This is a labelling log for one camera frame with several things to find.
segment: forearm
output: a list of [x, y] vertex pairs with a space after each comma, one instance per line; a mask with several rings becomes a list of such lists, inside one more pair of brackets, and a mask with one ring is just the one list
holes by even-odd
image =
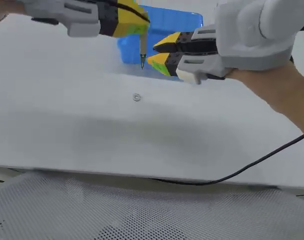
[[9, 14], [20, 14], [26, 15], [24, 4], [14, 0], [3, 0], [5, 1], [5, 8]]
[[304, 77], [292, 63], [267, 72], [236, 70], [228, 77], [244, 83], [304, 133]]

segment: blue container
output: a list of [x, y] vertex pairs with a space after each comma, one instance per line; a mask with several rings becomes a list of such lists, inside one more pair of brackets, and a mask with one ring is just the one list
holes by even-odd
[[[147, 57], [157, 54], [153, 46], [175, 32], [193, 32], [203, 26], [203, 16], [198, 13], [177, 11], [151, 6], [141, 6], [151, 21], [147, 35]], [[117, 46], [125, 64], [140, 64], [139, 35], [118, 39]]]

